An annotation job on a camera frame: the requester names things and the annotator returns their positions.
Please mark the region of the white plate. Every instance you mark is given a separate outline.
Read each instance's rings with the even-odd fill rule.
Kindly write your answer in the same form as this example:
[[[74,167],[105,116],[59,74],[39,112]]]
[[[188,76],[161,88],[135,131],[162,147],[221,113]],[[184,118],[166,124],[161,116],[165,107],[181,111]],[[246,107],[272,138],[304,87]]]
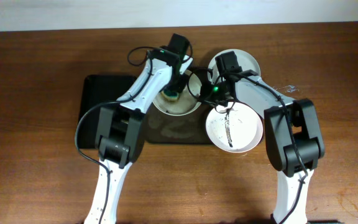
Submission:
[[[179,98],[176,101],[168,101],[162,93],[159,93],[153,100],[154,106],[164,114],[170,116],[184,116],[196,111],[201,102],[197,101],[195,96],[200,95],[201,81],[196,75],[190,77],[189,87],[185,84],[184,90],[179,94]]]
[[[242,153],[260,143],[264,127],[260,116],[251,107],[229,103],[209,112],[205,128],[215,146],[223,151]]]
[[[261,69],[259,67],[259,64],[251,54],[249,54],[246,51],[239,50],[239,49],[226,49],[226,50],[223,50],[223,51],[220,51],[219,53],[217,53],[209,62],[208,68],[213,71],[212,73],[208,74],[208,80],[211,83],[214,83],[219,76],[215,58],[217,56],[220,56],[221,54],[225,54],[228,52],[235,53],[235,55],[237,57],[237,62],[239,64],[239,66],[242,67],[243,70],[253,70],[258,73],[258,76],[261,76]]]

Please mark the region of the green yellow sponge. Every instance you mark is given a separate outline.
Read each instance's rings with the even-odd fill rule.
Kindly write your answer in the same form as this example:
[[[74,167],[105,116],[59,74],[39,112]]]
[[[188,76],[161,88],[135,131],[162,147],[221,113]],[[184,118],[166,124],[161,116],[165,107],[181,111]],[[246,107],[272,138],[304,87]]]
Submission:
[[[180,97],[180,94],[177,91],[164,90],[161,94],[164,99],[170,102],[177,101]]]

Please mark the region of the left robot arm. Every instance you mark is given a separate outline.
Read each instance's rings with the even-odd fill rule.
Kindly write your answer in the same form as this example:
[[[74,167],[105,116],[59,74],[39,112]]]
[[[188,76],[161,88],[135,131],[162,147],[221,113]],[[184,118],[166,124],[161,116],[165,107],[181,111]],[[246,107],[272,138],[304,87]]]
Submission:
[[[192,56],[190,41],[180,34],[173,34],[168,45],[148,47],[140,63],[143,70],[132,86],[117,100],[99,103],[80,118],[78,126],[92,112],[99,112],[94,140],[99,174],[85,223],[116,222],[124,180],[145,142],[145,116],[161,91],[177,87]]]

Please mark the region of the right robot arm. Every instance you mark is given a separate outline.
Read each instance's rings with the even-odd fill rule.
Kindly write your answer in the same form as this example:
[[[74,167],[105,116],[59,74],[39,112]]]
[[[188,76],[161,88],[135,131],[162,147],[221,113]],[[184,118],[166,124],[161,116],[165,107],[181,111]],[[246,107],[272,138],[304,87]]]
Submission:
[[[265,141],[277,171],[274,223],[307,223],[308,187],[325,146],[314,104],[296,100],[267,85],[251,54],[238,49],[218,53],[208,65],[201,102],[212,106],[206,132],[214,145],[245,152]]]

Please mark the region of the large brown tray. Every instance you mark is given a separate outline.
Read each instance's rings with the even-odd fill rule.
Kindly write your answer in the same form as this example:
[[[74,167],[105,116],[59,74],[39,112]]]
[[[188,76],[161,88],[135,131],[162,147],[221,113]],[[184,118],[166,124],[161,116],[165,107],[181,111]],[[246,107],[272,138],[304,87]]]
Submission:
[[[200,68],[191,67],[185,71],[190,78],[196,75],[200,81],[204,77]],[[146,141],[153,144],[212,144],[206,133],[206,117],[212,107],[201,104],[200,107],[184,116],[170,116],[159,111],[153,104],[147,112]]]

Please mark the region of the small black tray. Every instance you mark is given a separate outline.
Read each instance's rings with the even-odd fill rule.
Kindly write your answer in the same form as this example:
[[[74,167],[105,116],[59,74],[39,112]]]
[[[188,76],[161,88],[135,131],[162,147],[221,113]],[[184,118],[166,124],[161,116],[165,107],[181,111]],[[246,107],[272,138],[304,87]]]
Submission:
[[[123,73],[88,75],[83,84],[79,119],[99,103],[116,101],[135,82],[136,77]],[[82,122],[78,133],[80,149],[95,149],[94,142],[99,121],[99,109],[92,111]]]

